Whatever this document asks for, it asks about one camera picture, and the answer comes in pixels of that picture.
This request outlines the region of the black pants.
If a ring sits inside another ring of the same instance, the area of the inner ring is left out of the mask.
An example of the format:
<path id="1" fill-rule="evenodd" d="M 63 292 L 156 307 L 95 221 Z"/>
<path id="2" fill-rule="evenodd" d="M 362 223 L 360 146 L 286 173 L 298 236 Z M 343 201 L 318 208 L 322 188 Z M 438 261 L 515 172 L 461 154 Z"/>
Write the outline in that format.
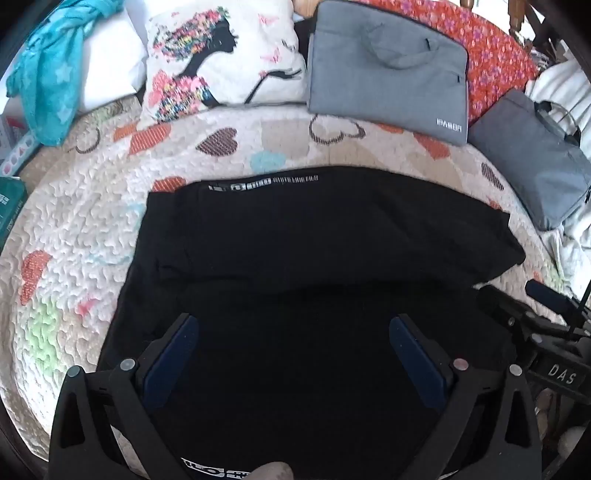
<path id="1" fill-rule="evenodd" d="M 393 479 L 438 420 L 394 352 L 406 314 L 453 358 L 514 356 L 476 288 L 524 262 L 501 210 L 378 169 L 322 167 L 153 191 L 102 370 L 181 314 L 197 348 L 151 412 L 188 474 L 267 462 L 305 479 Z"/>

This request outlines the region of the dark grey laptop bag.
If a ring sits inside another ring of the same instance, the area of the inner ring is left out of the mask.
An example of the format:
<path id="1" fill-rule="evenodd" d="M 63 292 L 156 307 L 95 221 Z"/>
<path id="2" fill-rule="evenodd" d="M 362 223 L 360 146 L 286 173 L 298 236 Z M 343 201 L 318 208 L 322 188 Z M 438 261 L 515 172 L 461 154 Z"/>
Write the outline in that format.
<path id="1" fill-rule="evenodd" d="M 559 227 L 589 199 L 590 161 L 581 130 L 564 130 L 551 112 L 562 106 L 535 102 L 512 89 L 469 129 L 468 140 L 504 176 L 534 226 Z"/>

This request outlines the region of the quilted heart pattern bedspread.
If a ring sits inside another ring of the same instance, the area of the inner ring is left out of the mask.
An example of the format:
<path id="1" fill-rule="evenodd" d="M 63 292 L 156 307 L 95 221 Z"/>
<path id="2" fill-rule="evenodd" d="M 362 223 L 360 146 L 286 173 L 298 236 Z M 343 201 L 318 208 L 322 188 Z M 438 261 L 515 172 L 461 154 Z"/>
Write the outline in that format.
<path id="1" fill-rule="evenodd" d="M 565 290 L 509 184 L 471 146 L 303 106 L 215 109 L 146 129 L 139 116 L 135 98 L 103 107 L 22 173 L 30 194 L 1 253 L 1 399 L 36 459 L 48 457 L 66 370 L 97 365 L 151 191 L 307 166 L 387 169 L 510 214 L 526 259 L 495 280 L 498 288 L 518 299 L 529 279 Z"/>

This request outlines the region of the green box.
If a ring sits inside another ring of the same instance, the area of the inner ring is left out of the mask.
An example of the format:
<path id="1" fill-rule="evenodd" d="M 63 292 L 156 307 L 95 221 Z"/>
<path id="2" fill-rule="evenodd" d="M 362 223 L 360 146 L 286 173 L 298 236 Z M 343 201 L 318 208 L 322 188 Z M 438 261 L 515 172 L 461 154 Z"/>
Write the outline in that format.
<path id="1" fill-rule="evenodd" d="M 20 178 L 0 178 L 0 250 L 3 250 L 27 197 L 26 185 Z"/>

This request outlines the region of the red floral pillow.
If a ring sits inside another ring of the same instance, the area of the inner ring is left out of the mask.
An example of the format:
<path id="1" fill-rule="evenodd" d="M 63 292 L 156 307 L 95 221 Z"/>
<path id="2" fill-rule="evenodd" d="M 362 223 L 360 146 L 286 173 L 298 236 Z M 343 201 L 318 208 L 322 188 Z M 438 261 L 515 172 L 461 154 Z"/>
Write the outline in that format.
<path id="1" fill-rule="evenodd" d="M 539 75 L 538 67 L 517 41 L 466 8 L 449 1 L 389 0 L 369 4 L 417 20 L 467 49 L 470 123 L 509 90 L 524 90 Z"/>

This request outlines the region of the light grey laptop bag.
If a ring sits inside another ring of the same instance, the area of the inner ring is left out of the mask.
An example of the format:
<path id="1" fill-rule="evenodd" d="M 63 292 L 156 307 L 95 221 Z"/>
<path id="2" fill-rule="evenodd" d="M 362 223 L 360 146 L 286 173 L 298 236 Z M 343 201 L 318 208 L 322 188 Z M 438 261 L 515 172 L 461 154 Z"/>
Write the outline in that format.
<path id="1" fill-rule="evenodd" d="M 322 1 L 308 43 L 308 111 L 398 126 L 463 146 L 468 52 L 417 20 Z"/>

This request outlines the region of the teal star scarf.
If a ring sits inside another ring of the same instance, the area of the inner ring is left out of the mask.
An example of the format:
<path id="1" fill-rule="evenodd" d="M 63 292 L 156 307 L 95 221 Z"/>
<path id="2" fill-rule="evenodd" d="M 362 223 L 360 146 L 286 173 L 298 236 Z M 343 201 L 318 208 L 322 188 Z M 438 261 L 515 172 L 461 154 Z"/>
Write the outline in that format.
<path id="1" fill-rule="evenodd" d="M 77 112 L 82 89 L 83 44 L 95 24 L 123 9 L 121 1 L 62 1 L 24 42 L 6 80 L 18 97 L 37 141 L 58 146 Z"/>

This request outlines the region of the plain white pillow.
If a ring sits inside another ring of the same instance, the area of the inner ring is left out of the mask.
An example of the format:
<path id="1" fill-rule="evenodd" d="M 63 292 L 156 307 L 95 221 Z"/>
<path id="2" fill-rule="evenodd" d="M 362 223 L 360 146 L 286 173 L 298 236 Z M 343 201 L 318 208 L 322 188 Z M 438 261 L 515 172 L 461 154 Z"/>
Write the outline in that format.
<path id="1" fill-rule="evenodd" d="M 123 8 L 99 21 L 83 44 L 78 113 L 135 94 L 146 77 L 147 52 Z"/>

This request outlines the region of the white pillow with woman print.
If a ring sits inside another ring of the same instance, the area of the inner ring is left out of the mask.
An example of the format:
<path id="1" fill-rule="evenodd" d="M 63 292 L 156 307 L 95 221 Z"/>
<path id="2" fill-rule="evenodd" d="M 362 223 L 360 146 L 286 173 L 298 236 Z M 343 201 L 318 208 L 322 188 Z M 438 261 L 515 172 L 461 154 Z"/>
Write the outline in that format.
<path id="1" fill-rule="evenodd" d="M 218 106 L 304 102 L 293 2 L 160 1 L 145 30 L 139 129 Z"/>

